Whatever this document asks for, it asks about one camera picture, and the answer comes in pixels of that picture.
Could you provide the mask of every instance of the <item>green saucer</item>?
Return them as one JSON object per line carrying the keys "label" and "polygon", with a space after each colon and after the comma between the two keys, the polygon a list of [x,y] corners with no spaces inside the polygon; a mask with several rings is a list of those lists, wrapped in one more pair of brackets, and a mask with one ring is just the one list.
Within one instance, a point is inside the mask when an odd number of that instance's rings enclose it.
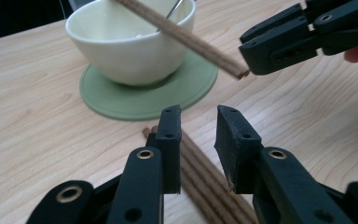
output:
{"label": "green saucer", "polygon": [[80,94],[88,107],[112,119],[146,120],[161,110],[180,105],[188,108],[200,100],[216,81],[218,68],[193,51],[169,77],[146,87],[118,84],[89,65],[80,80]]}

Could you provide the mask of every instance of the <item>ceramic bowl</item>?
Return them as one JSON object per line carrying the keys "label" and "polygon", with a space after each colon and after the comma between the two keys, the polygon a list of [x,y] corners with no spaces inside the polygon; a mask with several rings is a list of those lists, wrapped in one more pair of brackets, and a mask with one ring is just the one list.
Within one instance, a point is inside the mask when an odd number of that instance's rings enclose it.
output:
{"label": "ceramic bowl", "polygon": [[[168,15],[176,0],[139,0]],[[170,21],[192,31],[196,5],[184,0]],[[186,47],[114,0],[91,2],[75,11],[65,30],[78,49],[102,74],[117,83],[144,86],[173,73]]]}

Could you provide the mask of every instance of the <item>metal spoon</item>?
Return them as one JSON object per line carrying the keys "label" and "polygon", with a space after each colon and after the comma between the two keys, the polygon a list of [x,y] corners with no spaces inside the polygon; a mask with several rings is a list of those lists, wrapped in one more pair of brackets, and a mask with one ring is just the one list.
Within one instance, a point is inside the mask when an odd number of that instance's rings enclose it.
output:
{"label": "metal spoon", "polygon": [[166,17],[167,19],[169,19],[170,16],[173,14],[173,12],[175,12],[176,9],[179,8],[179,5],[180,5],[182,2],[183,2],[183,0],[177,0],[177,1],[176,1],[175,5],[173,6],[173,8],[171,8],[171,11],[168,13],[168,15],[167,15],[167,17]]}

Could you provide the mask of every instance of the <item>light wood tabletop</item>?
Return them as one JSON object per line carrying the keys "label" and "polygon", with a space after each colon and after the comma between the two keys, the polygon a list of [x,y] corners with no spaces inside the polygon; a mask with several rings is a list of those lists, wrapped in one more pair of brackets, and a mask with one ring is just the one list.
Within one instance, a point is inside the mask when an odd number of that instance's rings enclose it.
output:
{"label": "light wood tabletop", "polygon": [[[194,34],[243,62],[239,37],[298,1],[197,1]],[[79,93],[89,64],[65,21],[0,38],[0,223],[24,223],[45,194],[67,180],[94,187],[122,173],[158,123],[108,119]],[[224,71],[182,112],[182,128],[222,170],[213,148],[218,105],[237,108],[265,146],[285,148],[314,178],[345,191],[358,181],[358,63],[317,56],[268,76]],[[166,223],[204,223],[183,191],[165,196]]]}

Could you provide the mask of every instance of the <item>chopsticks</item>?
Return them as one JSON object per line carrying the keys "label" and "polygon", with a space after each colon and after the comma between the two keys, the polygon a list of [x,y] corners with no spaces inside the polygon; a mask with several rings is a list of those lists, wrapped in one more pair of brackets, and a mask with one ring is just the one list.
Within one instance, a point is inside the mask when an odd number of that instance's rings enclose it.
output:
{"label": "chopsticks", "polygon": [[145,6],[137,0],[116,0],[118,3],[131,10],[144,20],[157,26],[159,30],[181,42],[186,47],[194,50],[199,55],[216,64],[230,75],[241,79],[249,75],[250,71],[241,64],[229,58],[226,54],[211,46],[207,42],[192,35],[188,30],[177,26],[165,17],[159,15],[153,9]]}
{"label": "chopsticks", "polygon": [[[156,133],[145,128],[147,137]],[[208,223],[257,223],[253,208],[237,194],[229,193],[227,181],[191,138],[182,131],[182,187]]]}

